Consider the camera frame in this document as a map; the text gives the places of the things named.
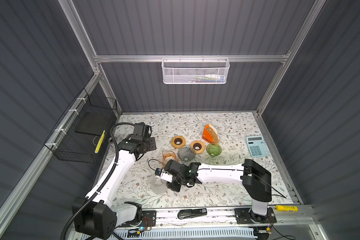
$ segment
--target ribbed glass bowl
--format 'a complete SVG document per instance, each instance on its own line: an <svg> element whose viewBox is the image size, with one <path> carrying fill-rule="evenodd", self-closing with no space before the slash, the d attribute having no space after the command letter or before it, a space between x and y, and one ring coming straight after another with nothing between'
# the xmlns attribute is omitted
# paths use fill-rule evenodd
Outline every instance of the ribbed glass bowl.
<svg viewBox="0 0 360 240"><path fill-rule="evenodd" d="M177 152L177 156L183 162L190 162L195 158L196 152L191 147L182 147Z"/></svg>
<svg viewBox="0 0 360 240"><path fill-rule="evenodd" d="M219 144L210 143L206 147L206 151L211 157L215 157L215 156L219 156L221 154L222 149Z"/></svg>

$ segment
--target black wire basket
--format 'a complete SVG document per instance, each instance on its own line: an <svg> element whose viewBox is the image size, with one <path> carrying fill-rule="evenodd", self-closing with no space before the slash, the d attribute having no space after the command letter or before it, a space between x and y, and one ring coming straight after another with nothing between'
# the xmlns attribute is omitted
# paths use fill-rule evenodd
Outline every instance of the black wire basket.
<svg viewBox="0 0 360 240"><path fill-rule="evenodd" d="M117 120L116 110L116 99L87 94L76 109L69 110L72 114L64 126L57 129L59 121L53 128L47 141L57 131L54 142L44 145L62 161L102 161L110 138L109 128Z"/></svg>

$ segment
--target orange coffee filter box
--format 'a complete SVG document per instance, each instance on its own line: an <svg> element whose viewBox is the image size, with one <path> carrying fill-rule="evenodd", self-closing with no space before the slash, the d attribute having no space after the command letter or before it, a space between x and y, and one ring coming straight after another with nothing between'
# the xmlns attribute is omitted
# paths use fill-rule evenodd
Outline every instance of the orange coffee filter box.
<svg viewBox="0 0 360 240"><path fill-rule="evenodd" d="M219 137L217 136L217 130L212 125L207 124L203 131L203 140L208 143L219 143Z"/></svg>

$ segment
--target white mesh basket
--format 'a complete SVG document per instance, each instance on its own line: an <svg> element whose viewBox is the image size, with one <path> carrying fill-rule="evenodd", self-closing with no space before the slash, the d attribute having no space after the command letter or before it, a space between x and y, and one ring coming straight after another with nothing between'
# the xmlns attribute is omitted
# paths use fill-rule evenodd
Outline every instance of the white mesh basket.
<svg viewBox="0 0 360 240"><path fill-rule="evenodd" d="M165 84L224 84L229 61L227 58L163 58Z"/></svg>

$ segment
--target table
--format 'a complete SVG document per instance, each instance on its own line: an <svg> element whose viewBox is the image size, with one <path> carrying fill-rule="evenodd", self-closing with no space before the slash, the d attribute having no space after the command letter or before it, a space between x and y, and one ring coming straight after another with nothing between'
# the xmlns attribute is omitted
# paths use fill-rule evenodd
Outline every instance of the table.
<svg viewBox="0 0 360 240"><path fill-rule="evenodd" d="M266 168L272 175L272 186L287 197L272 196L269 204L292 204L287 188L280 176L272 156L252 158L246 145L246 137L261 135L256 120L251 112L243 113L182 113L182 114L125 114L119 122L144 122L152 126L152 136L155 137L157 149L145 154L125 175L118 191L113 197L112 207L119 206L125 201L142 204L144 209L171 207L221 207L251 205L251 197L242 185L211 182L196 184L192 188L182 187L179 193L168 189L163 194L155 194L150 188L149 177L154 171L149 168L149 159L162 160L162 151L178 149L172 147L174 136L181 135L186 139L186 146L194 140L202 140L202 132L207 124L214 126L220 138L223 151L219 156L211 157L204 151L197 154L194 162L216 165L233 165L243 163L244 159L254 159ZM122 125L115 131L117 142L133 132L133 127ZM104 174L115 156L113 147L109 148L106 160L101 170ZM162 167L156 161L151 166Z"/></svg>

